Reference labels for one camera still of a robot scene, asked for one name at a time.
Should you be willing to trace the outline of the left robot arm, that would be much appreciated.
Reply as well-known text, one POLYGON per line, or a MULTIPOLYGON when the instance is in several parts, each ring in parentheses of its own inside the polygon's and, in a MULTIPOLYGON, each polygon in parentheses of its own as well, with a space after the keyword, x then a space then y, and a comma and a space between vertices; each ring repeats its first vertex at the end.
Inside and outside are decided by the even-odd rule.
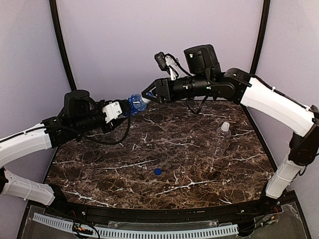
POLYGON ((60 113, 22 132, 0 141, 0 193, 49 206, 64 195, 53 185, 41 184, 17 176, 5 165, 37 151, 59 147, 85 133, 101 129, 108 133, 124 119, 130 121, 128 100, 94 101, 86 90, 75 90, 64 96, 60 113))

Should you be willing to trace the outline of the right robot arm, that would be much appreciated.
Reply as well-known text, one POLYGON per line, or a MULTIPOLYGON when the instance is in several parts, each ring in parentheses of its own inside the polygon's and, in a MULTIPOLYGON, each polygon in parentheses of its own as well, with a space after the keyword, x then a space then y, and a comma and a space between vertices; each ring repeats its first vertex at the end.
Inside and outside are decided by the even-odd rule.
POLYGON ((294 133, 290 152, 268 181, 267 198, 279 198, 299 171, 311 164, 319 149, 319 110, 303 105, 271 87, 253 74, 237 68, 222 72, 212 45, 186 49, 190 74, 178 78, 171 69, 169 78, 155 80, 142 96, 159 104, 194 97, 224 98, 256 109, 283 123, 294 133))

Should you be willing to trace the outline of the white cap blue label bottle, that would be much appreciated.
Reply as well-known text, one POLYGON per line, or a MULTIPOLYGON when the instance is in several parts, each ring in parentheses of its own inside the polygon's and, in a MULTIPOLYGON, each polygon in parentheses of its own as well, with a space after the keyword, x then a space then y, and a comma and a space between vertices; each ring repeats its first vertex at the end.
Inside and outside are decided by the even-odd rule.
POLYGON ((129 108, 129 112, 123 108, 122 115, 127 117, 128 115, 134 116, 146 110, 148 103, 151 101, 144 98, 141 94, 132 94, 130 97, 124 100, 124 103, 129 108))

